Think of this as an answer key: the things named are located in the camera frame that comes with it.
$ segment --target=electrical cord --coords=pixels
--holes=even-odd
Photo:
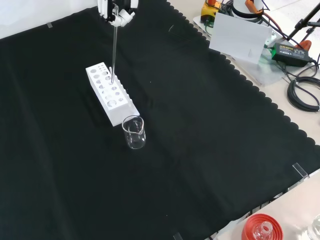
[[[303,89],[302,87],[298,86],[299,83],[309,83],[309,84],[313,84],[313,85],[317,85],[318,87],[320,87],[320,79],[315,78],[314,76],[317,74],[318,69],[319,69],[319,58],[320,58],[320,54],[318,56],[317,61],[314,59],[311,59],[310,62],[314,63],[314,65],[307,67],[306,69],[302,70],[298,75],[294,75],[290,72],[287,71],[286,66],[283,67],[281,66],[278,62],[278,65],[281,67],[282,71],[286,74],[286,76],[288,77],[288,79],[290,80],[289,83],[289,87],[287,89],[287,97],[289,102],[295,106],[296,108],[305,111],[305,112],[320,112],[320,102],[319,100],[316,98],[316,96],[314,96],[311,92]],[[311,69],[315,67],[315,72],[312,76],[300,76],[301,74],[303,74],[305,71]],[[317,103],[317,105],[310,105],[307,103],[304,103],[297,95],[296,93],[296,88],[304,91],[305,93],[309,94]]]

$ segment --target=white paper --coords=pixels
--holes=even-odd
[[[258,64],[271,34],[272,29],[267,26],[217,13],[209,48]]]

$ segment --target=black cloth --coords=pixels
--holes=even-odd
[[[0,40],[2,240],[202,240],[320,168],[319,147],[164,0],[119,29],[116,73],[145,120],[126,146],[85,68],[112,61],[87,9]]]

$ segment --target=glass bottle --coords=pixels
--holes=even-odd
[[[256,240],[269,240],[272,237],[272,231],[272,224],[268,221],[264,221],[253,229],[253,237]]]

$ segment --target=black tripod leg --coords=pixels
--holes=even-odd
[[[316,29],[315,26],[310,27],[310,28],[306,31],[306,35],[305,35],[305,37],[302,39],[302,41],[306,40],[306,39],[310,36],[310,34],[312,34],[312,33],[314,32],[315,29]]]
[[[308,22],[310,21],[310,19],[316,15],[317,12],[319,12],[320,10],[320,2],[318,3],[318,5],[305,17],[305,19],[301,19],[296,25],[295,25],[295,29],[293,30],[293,32],[289,35],[289,37],[287,38],[287,40],[293,38],[294,35],[296,35],[297,32],[299,32],[302,28],[306,27],[308,25]]]

